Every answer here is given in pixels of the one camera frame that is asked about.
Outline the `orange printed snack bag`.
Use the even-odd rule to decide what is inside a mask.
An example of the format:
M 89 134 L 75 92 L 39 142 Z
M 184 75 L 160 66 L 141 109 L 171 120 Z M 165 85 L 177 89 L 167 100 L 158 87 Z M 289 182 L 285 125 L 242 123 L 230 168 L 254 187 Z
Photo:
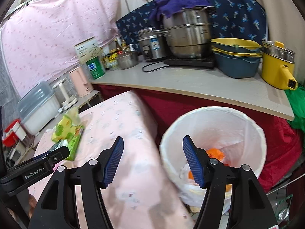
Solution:
M 190 167 L 189 178 L 202 189 L 211 182 L 211 170 L 207 168 L 209 161 L 212 159 L 213 162 L 223 163 L 225 159 L 224 153 L 214 148 L 208 150 L 195 148 L 188 150 L 185 155 Z

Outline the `yellow-green snack bag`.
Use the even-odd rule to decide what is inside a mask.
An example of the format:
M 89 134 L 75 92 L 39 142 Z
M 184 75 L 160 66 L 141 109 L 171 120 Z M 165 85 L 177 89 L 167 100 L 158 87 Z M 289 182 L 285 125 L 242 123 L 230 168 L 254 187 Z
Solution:
M 55 126 L 51 139 L 55 143 L 63 140 L 70 142 L 80 134 L 81 129 L 84 127 L 79 117 L 79 110 L 73 107 L 63 115 L 61 121 Z

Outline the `red plastic basket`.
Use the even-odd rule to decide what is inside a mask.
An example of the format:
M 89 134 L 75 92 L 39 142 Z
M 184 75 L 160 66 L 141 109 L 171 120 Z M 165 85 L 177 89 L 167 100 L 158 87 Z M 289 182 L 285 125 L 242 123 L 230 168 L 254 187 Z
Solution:
M 19 140 L 23 141 L 27 134 L 21 126 L 20 119 L 15 119 L 5 130 L 3 144 L 6 147 L 13 147 Z

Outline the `dark red cloth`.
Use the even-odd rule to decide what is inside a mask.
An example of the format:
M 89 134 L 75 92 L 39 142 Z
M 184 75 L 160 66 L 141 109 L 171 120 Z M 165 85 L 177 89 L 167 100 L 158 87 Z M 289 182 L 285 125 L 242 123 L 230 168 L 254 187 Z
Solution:
M 245 113 L 260 126 L 267 143 L 266 161 L 259 182 L 268 192 L 293 167 L 303 151 L 303 132 L 283 119 L 252 109 L 208 99 L 135 88 L 134 92 L 157 122 L 157 135 L 148 144 L 154 150 L 170 125 L 185 113 L 206 106 L 223 106 Z

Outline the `white glass electric kettle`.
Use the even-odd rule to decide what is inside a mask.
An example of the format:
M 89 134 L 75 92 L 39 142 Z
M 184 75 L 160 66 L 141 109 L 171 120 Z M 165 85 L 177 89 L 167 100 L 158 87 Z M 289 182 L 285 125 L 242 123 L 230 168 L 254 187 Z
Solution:
M 74 88 L 70 87 L 66 77 L 56 81 L 53 85 L 51 85 L 51 89 L 54 91 L 62 109 L 65 111 L 70 109 L 78 102 L 76 91 Z

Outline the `pink electric kettle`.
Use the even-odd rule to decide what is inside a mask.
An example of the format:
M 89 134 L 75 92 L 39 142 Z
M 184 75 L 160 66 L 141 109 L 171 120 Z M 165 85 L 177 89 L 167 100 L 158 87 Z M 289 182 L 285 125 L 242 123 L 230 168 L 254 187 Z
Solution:
M 71 70 L 69 72 L 69 76 L 76 88 L 79 97 L 84 97 L 94 90 L 90 81 L 85 76 L 81 66 Z

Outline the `green tin can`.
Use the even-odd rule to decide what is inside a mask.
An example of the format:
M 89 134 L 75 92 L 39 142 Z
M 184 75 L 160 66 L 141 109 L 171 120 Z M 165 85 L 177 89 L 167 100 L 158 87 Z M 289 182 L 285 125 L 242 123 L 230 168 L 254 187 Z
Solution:
M 101 76 L 105 75 L 105 69 L 103 65 L 101 64 L 98 57 L 92 58 L 91 60 L 88 60 L 86 62 L 87 68 L 89 69 L 89 72 L 92 76 L 92 78 L 98 79 Z

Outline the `yellow label jar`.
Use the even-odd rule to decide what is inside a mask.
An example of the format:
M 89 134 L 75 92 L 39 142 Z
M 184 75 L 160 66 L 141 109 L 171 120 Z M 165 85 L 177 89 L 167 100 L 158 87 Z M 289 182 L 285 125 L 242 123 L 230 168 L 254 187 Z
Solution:
M 107 55 L 107 67 L 110 70 L 116 70 L 119 68 L 118 62 L 117 62 L 117 53 L 113 52 L 113 53 L 109 53 Z

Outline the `green cloth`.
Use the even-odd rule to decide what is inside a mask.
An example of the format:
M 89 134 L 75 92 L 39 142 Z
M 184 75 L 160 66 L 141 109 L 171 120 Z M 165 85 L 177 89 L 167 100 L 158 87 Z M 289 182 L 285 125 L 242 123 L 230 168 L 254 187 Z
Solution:
M 285 93 L 294 114 L 290 126 L 305 133 L 305 89 L 299 86 L 296 90 L 286 90 Z

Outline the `small steel pot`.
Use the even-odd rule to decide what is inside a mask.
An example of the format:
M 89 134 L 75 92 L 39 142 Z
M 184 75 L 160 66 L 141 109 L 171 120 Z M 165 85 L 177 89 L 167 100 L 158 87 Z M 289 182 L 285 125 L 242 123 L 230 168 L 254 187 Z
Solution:
M 137 51 L 128 51 L 117 56 L 119 68 L 122 70 L 132 68 L 139 63 Z

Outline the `silver rice cooker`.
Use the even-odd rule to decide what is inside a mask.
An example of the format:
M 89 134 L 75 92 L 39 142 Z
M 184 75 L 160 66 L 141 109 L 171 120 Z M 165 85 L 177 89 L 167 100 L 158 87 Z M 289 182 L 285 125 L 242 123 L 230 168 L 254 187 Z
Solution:
M 154 27 L 139 31 L 139 48 L 146 61 L 160 60 L 168 56 L 165 42 L 166 34 L 166 31 L 157 30 Z

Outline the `pink floral curtain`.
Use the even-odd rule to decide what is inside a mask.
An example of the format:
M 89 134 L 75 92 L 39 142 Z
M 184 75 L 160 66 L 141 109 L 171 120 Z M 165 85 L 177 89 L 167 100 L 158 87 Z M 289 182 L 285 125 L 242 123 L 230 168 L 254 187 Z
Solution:
M 78 63 L 75 45 L 91 37 L 104 45 L 117 35 L 119 0 L 40 0 L 2 28 L 3 53 L 16 92 L 23 97 L 41 81 Z

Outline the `large steel steamer pot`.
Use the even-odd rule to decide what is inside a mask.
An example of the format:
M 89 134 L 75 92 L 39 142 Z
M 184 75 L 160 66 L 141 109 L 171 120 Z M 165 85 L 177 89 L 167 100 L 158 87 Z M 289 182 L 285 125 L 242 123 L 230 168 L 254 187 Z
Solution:
M 212 39 L 214 6 L 184 8 L 170 17 L 161 15 L 163 30 L 172 54 L 178 58 L 204 58 Z

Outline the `navy floral cloth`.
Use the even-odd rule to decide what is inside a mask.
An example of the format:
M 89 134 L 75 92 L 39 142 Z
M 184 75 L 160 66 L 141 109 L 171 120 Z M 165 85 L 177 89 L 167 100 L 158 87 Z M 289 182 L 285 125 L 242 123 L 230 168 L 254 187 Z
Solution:
M 127 44 L 139 51 L 139 31 L 154 26 L 150 15 L 155 12 L 157 2 L 153 0 L 128 13 L 116 21 L 120 34 Z M 211 18 L 214 38 L 240 38 L 257 43 L 268 36 L 265 10 L 256 0 L 208 0 L 216 8 Z

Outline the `purple towel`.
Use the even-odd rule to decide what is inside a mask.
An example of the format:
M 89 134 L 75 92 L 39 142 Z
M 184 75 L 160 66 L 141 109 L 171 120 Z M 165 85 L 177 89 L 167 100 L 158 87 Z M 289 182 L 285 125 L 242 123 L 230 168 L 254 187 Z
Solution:
M 173 14 L 181 12 L 183 9 L 194 7 L 210 6 L 209 0 L 155 0 L 155 8 L 150 13 L 150 21 L 159 21 L 161 15 L 170 18 Z

